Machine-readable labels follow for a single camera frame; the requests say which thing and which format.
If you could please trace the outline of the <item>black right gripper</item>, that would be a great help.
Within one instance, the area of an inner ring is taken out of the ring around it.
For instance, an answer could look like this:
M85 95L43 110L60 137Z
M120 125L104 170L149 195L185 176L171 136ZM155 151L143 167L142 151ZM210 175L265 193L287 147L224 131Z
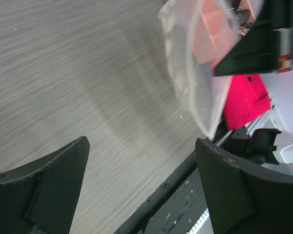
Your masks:
M265 0L255 23L215 66L217 77L285 73L293 67L293 0Z

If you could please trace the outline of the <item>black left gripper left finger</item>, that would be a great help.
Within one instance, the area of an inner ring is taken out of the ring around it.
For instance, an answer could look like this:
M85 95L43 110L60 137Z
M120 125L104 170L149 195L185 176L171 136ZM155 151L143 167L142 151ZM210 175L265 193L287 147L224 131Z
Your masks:
M0 173L0 234L68 234L89 150L90 143L82 136Z

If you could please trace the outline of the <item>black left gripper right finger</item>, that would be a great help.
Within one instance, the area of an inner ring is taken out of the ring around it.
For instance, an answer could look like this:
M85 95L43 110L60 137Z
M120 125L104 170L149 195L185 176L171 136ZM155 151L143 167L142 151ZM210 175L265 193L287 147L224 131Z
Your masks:
M206 139L196 161L215 234L293 234L293 176L235 156Z

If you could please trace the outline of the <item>clear dotted zip bag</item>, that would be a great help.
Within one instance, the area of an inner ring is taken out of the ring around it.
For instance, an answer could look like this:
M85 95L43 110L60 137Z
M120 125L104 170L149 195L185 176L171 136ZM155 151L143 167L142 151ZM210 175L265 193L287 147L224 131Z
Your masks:
M186 15L183 1L169 0L159 11L165 38L167 70L179 103L204 136L213 139L220 118L224 118L223 110L234 76L217 77L213 70L231 49L219 60L198 63L190 46L194 39L194 23ZM227 1L227 4L233 9L231 3ZM239 40L236 13L228 9L225 12L233 23L236 44Z

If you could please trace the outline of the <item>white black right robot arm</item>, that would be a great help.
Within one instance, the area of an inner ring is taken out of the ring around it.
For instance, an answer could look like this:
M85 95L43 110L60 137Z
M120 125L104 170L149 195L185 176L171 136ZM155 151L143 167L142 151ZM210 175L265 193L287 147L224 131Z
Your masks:
M250 30L218 62L214 74L281 74L292 69L293 0L265 0ZM293 163L293 133L257 129L250 139L232 140L227 151L260 165Z

